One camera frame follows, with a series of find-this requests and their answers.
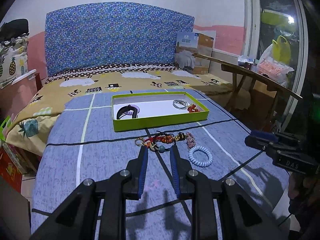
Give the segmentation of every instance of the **blue bead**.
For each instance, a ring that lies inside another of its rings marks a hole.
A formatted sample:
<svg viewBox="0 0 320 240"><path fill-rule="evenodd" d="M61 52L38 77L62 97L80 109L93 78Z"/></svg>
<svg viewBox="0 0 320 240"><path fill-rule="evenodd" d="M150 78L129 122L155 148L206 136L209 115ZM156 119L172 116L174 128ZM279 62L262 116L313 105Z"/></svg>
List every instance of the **blue bead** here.
<svg viewBox="0 0 320 240"><path fill-rule="evenodd" d="M158 150L158 152L160 152L160 153L164 153L164 151L165 151L164 146L163 146L163 145L159 146L159 150Z"/></svg>

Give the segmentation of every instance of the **purple spiral hair tie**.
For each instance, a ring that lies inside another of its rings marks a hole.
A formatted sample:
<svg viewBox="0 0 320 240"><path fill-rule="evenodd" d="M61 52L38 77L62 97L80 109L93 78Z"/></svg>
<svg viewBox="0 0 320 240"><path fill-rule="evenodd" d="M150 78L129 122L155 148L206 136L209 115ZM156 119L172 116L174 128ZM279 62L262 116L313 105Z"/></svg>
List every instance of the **purple spiral hair tie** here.
<svg viewBox="0 0 320 240"><path fill-rule="evenodd" d="M137 110L138 110L138 113L140 113L140 108L139 108L139 106L136 106L136 105L130 105L130 106L133 106L133 107L135 107L135 108L137 108ZM124 114L126 114L126 115L132 115L133 114L133 111L126 111Z"/></svg>

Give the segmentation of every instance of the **gray cable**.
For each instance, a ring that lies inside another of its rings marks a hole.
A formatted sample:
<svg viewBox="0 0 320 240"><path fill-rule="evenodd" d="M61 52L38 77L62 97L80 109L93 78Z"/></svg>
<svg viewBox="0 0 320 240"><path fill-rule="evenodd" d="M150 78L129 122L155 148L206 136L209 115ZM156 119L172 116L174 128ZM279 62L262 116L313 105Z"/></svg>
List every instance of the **gray cable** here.
<svg viewBox="0 0 320 240"><path fill-rule="evenodd" d="M186 100L173 100L173 106L178 109L187 109L188 108L188 102Z"/></svg>

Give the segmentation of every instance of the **pillow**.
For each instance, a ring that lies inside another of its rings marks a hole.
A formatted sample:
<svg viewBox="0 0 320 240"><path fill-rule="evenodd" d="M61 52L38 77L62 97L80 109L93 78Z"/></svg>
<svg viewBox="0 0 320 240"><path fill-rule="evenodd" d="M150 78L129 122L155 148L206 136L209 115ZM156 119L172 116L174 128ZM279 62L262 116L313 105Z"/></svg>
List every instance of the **pillow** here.
<svg viewBox="0 0 320 240"><path fill-rule="evenodd" d="M15 45L8 47L0 44L0 89L28 72L28 38L18 37L15 42Z"/></svg>

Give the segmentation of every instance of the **cardboard box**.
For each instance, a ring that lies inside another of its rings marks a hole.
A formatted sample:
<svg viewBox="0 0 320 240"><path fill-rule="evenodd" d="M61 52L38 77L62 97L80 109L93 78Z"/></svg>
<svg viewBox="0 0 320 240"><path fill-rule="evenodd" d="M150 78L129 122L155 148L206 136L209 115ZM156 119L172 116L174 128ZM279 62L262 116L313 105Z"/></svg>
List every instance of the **cardboard box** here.
<svg viewBox="0 0 320 240"><path fill-rule="evenodd" d="M17 151L17 149L8 143L2 143L3 149L6 151L7 155L10 157L12 163L22 174L28 174L30 168L24 157Z"/></svg>
<svg viewBox="0 0 320 240"><path fill-rule="evenodd" d="M211 57L213 38L201 33L179 32L177 34L175 65L192 74L207 74L210 60L195 58L193 53Z"/></svg>
<svg viewBox="0 0 320 240"><path fill-rule="evenodd" d="M0 176L20 193L22 174L2 146L0 146Z"/></svg>

